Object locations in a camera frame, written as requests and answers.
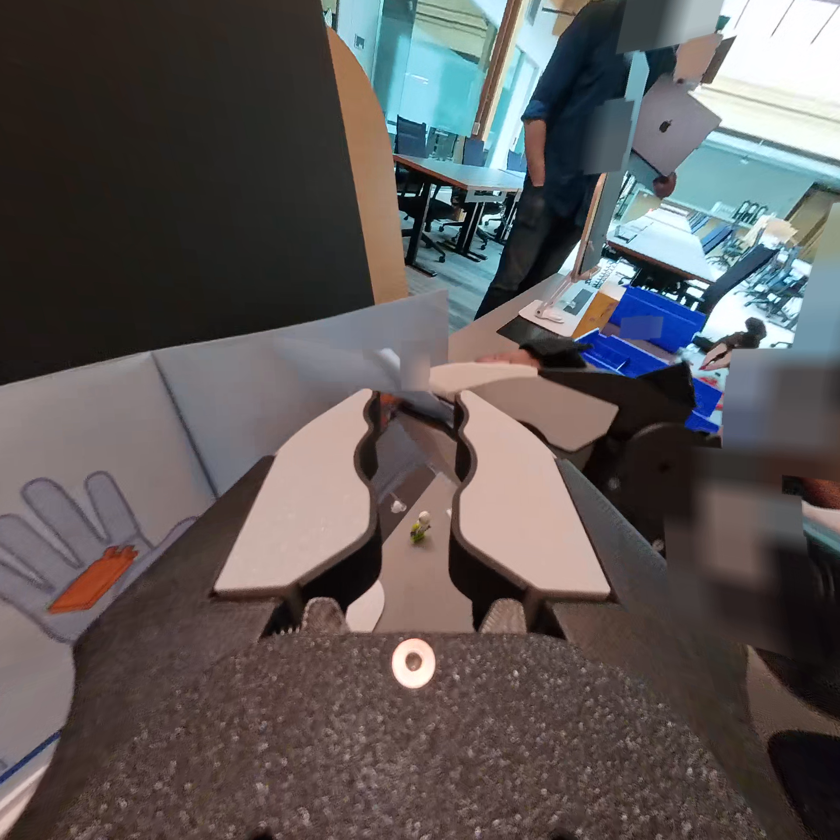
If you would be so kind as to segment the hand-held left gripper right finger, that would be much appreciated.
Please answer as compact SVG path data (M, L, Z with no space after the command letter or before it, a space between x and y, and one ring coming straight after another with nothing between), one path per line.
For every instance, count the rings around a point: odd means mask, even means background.
M549 447L475 392L457 395L455 406L457 545L523 593L608 600L611 586Z

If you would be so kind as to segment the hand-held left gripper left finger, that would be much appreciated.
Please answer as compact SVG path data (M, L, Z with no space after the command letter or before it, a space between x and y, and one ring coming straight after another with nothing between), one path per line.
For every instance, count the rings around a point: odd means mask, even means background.
M357 391L276 452L215 581L228 600L289 596L372 547L380 394Z

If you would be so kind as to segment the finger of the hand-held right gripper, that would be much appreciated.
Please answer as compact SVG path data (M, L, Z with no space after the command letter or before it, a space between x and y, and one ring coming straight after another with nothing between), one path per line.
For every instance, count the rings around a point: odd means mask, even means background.
M606 435L619 408L566 386L507 386L506 412L551 446L573 453Z
M539 369L527 364L509 362L452 362L429 369L430 393L461 393L492 382L528 379L539 375Z

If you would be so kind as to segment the white book stand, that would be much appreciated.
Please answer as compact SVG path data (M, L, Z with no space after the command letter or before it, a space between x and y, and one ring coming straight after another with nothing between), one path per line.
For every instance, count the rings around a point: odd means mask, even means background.
M372 633L385 607L385 591L382 581L373 583L372 587L353 601L345 613L345 622L354 634Z

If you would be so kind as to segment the instruction booklet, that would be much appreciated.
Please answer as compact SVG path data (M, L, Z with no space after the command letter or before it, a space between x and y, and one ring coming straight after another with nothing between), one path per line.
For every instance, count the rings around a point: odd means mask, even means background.
M400 356L448 359L443 290L2 386L2 784L67 719L72 645L258 460Z

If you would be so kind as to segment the blue storage bin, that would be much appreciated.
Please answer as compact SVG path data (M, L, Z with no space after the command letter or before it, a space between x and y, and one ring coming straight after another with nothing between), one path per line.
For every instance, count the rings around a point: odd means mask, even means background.
M583 357L596 369L636 379L674 363L703 323L698 311L627 287L607 323L614 331L589 329L577 343L591 345Z

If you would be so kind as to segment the black office chair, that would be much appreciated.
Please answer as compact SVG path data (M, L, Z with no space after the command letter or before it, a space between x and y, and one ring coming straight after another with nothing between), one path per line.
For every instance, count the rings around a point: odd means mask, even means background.
M721 300L745 280L750 278L757 271L766 267L778 254L777 248L770 248L765 245L753 246L740 260L727 269L717 280L704 286L700 291L700 297L690 306L690 284L686 281L683 284L678 296L680 306L679 315L686 319L685 312L698 312L708 318L712 310Z
M426 160L426 124L398 115L394 153ZM401 229L401 235L408 240L409 254L406 257L406 263L418 267L417 249L412 249L412 242L434 250L438 254L438 262L445 263L445 249L430 238L429 231L433 222L453 222L460 214L461 207L454 203L455 188L451 187L450 201L442 201L438 198L441 184L431 181L431 176L424 171L405 167L402 164L395 166L395 183L398 209L405 219L412 222L410 227Z

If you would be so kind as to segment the wooden desk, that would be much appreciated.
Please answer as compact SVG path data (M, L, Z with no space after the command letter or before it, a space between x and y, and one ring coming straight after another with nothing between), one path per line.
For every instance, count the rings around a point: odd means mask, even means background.
M415 170L425 172L431 176L431 181L442 186L454 187L465 192L466 216L465 223L460 230L455 243L454 253L471 259L481 261L482 258L471 252L471 244L482 216L484 205L488 203L499 203L502 198L512 195L519 197L524 185L524 177L521 174L511 174L506 171L494 170L486 167L457 164L451 161L438 161L427 158L426 160L417 157L393 155L395 165L401 164ZM436 271L426 268L417 262L419 245L412 242L412 249L416 251L416 263L413 267L406 263L409 254L408 245L405 255L405 264L422 275L434 278Z
M616 226L605 241L602 255L634 269L630 285L696 311L722 273L712 267L702 241L690 229L687 217L658 209Z

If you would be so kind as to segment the silver laptop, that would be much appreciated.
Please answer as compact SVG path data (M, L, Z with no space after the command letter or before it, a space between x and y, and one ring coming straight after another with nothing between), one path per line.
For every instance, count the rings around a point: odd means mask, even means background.
M632 153L654 177L672 175L720 125L721 118L685 84L663 75L640 105Z

